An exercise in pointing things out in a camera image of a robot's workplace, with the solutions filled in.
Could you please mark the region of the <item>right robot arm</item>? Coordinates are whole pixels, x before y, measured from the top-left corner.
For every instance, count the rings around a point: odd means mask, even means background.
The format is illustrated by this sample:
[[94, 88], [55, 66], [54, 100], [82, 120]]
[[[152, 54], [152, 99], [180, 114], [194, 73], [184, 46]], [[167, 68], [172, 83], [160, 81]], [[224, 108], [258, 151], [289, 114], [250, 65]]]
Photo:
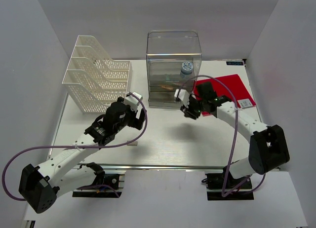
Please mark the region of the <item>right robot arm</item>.
[[234, 188], [241, 178], [264, 175], [290, 160], [285, 134], [279, 125], [269, 126], [238, 110], [232, 98], [218, 96], [210, 82], [198, 85], [197, 92], [197, 97], [185, 89], [177, 89], [174, 93], [185, 117], [197, 119], [202, 112], [209, 113], [233, 127], [249, 143], [248, 156], [232, 163], [223, 175], [227, 187]]

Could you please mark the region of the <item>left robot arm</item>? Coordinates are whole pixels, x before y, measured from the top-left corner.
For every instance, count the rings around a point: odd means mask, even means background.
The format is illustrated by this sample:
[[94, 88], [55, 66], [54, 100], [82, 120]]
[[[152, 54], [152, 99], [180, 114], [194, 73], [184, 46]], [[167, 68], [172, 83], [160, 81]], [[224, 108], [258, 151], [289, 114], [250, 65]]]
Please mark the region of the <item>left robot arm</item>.
[[144, 107], [138, 111], [138, 106], [143, 105], [142, 100], [136, 92], [128, 93], [125, 98], [119, 97], [73, 145], [64, 147], [51, 160], [23, 168], [18, 191], [37, 214], [48, 210], [57, 198], [72, 190], [103, 185], [105, 172], [95, 162], [77, 170], [73, 168], [88, 156], [109, 148], [109, 143], [126, 126], [144, 132], [147, 112]]

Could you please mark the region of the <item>clear acrylic drawer organizer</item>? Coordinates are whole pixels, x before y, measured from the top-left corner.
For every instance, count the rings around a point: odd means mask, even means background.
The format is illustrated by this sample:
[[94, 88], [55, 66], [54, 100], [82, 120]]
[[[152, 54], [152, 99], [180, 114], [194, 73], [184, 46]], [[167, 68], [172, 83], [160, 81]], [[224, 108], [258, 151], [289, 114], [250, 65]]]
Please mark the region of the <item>clear acrylic drawer organizer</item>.
[[[198, 33], [194, 30], [153, 30], [147, 35], [147, 79], [149, 106], [178, 108], [174, 93], [179, 87], [192, 92], [199, 74], [202, 51]], [[192, 75], [183, 79], [181, 65], [190, 61], [194, 65]], [[175, 86], [175, 91], [162, 91], [160, 86]]]

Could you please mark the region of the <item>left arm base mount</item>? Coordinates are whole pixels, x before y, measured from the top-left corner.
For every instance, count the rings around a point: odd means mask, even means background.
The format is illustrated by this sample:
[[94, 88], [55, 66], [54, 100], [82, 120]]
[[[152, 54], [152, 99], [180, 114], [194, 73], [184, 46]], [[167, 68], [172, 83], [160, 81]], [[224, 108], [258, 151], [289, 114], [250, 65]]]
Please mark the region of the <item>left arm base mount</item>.
[[84, 189], [75, 190], [72, 197], [76, 198], [119, 198], [125, 181], [125, 171], [108, 170], [102, 177], [93, 181]]

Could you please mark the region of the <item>blue cleaning gel jar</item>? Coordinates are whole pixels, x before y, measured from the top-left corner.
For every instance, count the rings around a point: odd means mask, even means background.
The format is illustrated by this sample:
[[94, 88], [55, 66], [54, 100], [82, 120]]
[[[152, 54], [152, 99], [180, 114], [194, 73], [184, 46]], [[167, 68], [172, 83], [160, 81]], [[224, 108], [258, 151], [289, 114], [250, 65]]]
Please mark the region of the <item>blue cleaning gel jar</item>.
[[181, 65], [180, 76], [183, 79], [189, 78], [194, 71], [194, 65], [190, 61], [185, 61]]

